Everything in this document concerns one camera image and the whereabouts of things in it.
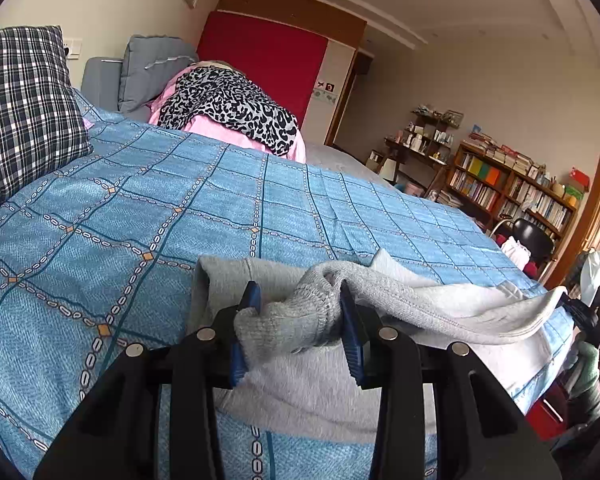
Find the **grey sweatpants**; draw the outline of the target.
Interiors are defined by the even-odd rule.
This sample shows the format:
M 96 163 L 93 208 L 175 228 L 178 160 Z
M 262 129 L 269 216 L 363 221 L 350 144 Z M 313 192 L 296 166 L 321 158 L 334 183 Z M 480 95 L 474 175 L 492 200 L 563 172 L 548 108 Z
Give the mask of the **grey sweatpants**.
M 528 410 L 565 361 L 574 323 L 562 291 L 512 282 L 445 285 L 388 252 L 370 264 L 306 269 L 245 258 L 198 259 L 191 330 L 230 316 L 238 365 L 215 390 L 224 415 L 288 436 L 370 443 L 398 366 L 417 376 L 457 349 L 478 356 Z

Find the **blue patterned bedspread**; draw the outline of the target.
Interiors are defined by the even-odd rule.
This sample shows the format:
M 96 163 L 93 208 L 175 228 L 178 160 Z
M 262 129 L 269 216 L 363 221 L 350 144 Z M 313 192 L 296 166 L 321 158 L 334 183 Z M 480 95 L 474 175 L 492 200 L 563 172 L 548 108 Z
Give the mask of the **blue patterned bedspread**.
M 455 209 L 73 93 L 93 151 L 0 206 L 0 453 L 20 478 L 126 346 L 184 336 L 202 256 L 308 268 L 383 249 L 441 284 L 542 292 Z

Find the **white cloth on chair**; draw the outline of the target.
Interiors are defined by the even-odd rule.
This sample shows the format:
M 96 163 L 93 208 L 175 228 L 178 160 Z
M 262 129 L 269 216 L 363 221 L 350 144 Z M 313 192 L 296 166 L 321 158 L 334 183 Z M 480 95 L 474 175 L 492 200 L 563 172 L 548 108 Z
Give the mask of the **white cloth on chair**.
M 531 252 L 527 247 L 524 247 L 519 240 L 510 236 L 503 244 L 501 251 L 519 270 L 524 270 L 524 267 L 531 259 Z

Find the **black chair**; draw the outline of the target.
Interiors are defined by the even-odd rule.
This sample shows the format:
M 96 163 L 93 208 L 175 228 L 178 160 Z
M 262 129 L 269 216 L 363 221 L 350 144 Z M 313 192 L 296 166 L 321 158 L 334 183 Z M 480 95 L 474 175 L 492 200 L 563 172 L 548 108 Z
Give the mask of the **black chair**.
M 553 255 L 554 242 L 539 226 L 524 218 L 504 219 L 498 222 L 490 235 L 500 249 L 501 244 L 510 236 L 530 250 L 531 259 L 523 271 L 532 278 L 537 278 Z

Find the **light blue hanging garment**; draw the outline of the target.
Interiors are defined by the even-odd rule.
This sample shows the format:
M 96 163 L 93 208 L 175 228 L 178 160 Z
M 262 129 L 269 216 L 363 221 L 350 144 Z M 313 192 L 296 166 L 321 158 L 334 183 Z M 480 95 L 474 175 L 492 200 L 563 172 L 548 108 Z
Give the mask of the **light blue hanging garment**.
M 591 307 L 600 288 L 600 250 L 589 252 L 580 272 L 581 300 Z

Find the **wooden bookshelf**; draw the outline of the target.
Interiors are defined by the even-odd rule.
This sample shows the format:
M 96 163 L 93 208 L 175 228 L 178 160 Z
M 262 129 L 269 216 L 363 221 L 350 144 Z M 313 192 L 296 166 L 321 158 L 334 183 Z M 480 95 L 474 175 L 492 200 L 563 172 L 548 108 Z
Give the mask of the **wooden bookshelf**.
M 555 192 L 463 142 L 450 162 L 442 193 L 456 200 L 478 227 L 491 232 L 505 219 L 524 218 L 559 249 L 576 218 L 577 201 Z

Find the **dark wooden desk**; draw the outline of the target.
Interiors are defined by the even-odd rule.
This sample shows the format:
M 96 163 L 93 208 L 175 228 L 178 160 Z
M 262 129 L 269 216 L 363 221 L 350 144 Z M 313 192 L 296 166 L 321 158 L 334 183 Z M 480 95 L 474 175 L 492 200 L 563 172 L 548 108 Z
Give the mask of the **dark wooden desk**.
M 439 112 L 428 105 L 411 110 L 413 118 L 394 136 L 384 139 L 376 174 L 390 184 L 426 197 L 442 179 L 454 144 L 454 132 L 464 115 Z

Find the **plaid pillow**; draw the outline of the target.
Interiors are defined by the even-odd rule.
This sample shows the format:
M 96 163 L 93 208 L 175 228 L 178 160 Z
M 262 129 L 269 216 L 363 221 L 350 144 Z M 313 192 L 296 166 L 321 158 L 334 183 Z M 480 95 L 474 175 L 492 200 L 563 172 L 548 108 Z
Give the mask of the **plaid pillow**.
M 0 206 L 91 154 L 58 25 L 0 29 Z

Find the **grey padded headboard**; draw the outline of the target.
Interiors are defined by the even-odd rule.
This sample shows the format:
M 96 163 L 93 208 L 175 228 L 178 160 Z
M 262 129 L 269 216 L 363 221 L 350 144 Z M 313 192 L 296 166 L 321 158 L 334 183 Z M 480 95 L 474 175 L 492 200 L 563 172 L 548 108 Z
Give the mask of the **grey padded headboard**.
M 150 103 L 181 70 L 199 61 L 195 48 L 178 37 L 134 35 L 123 58 L 90 58 L 82 94 L 94 105 L 137 122 L 149 122 Z

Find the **red wardrobe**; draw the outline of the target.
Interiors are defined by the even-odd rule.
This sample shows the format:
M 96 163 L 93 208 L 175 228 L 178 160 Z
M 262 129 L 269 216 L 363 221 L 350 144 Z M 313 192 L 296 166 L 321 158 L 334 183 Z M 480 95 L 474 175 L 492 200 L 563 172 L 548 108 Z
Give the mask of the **red wardrobe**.
M 303 122 L 328 40 L 314 32 L 235 13 L 208 15 L 197 46 L 205 61 L 241 70 Z

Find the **wall power socket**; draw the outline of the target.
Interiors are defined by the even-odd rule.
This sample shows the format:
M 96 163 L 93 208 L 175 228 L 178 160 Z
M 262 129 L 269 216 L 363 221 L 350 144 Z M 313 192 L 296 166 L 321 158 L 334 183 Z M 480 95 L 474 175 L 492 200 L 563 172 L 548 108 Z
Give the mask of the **wall power socket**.
M 80 38 L 65 38 L 64 50 L 70 61 L 78 60 L 81 56 L 83 40 Z

